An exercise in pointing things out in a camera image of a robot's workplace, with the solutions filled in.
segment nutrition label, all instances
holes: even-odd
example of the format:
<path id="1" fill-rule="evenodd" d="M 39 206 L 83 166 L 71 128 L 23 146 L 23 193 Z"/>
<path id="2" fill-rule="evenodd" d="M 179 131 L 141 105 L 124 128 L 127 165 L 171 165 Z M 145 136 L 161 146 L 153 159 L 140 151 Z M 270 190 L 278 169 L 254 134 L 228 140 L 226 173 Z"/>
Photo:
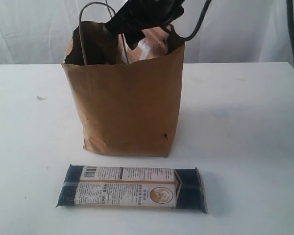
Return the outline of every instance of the nutrition label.
<path id="1" fill-rule="evenodd" d="M 174 184 L 79 183 L 76 205 L 175 207 Z"/>
<path id="2" fill-rule="evenodd" d="M 151 181 L 174 182 L 174 170 L 164 168 L 130 168 L 85 166 L 81 181 Z"/>

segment pasta package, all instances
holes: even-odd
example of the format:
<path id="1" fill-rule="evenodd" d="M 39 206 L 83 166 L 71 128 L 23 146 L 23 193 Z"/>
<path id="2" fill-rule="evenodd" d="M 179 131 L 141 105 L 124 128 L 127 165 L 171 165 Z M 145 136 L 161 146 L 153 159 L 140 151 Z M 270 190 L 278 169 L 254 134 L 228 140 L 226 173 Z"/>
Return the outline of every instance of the pasta package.
<path id="1" fill-rule="evenodd" d="M 200 210 L 207 213 L 198 169 L 70 165 L 57 206 Z"/>

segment white table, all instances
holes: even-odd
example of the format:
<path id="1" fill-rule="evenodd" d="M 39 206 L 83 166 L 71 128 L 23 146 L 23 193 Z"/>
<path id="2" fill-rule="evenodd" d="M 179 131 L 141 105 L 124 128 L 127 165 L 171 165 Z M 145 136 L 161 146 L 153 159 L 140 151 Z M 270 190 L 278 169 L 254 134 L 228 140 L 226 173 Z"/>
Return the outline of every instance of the white table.
<path id="1" fill-rule="evenodd" d="M 189 64 L 169 158 L 82 149 L 60 65 L 0 65 L 0 235 L 294 235 L 294 70 Z M 55 208 L 69 164 L 199 167 L 209 215 Z"/>

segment white curtain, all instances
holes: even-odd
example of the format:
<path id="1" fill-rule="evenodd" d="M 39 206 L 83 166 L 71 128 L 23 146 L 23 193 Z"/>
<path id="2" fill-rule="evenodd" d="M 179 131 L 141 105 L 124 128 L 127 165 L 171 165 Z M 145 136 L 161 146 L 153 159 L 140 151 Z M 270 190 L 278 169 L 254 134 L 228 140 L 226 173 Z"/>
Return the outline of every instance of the white curtain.
<path id="1" fill-rule="evenodd" d="M 90 0 L 0 0 L 0 64 L 59 64 Z M 109 0 L 120 9 L 124 0 Z M 185 0 L 174 25 L 188 36 L 205 0 Z M 94 5 L 84 20 L 105 22 L 105 7 Z M 198 35 L 187 43 L 186 63 L 271 62 L 293 64 L 286 0 L 212 0 Z"/>

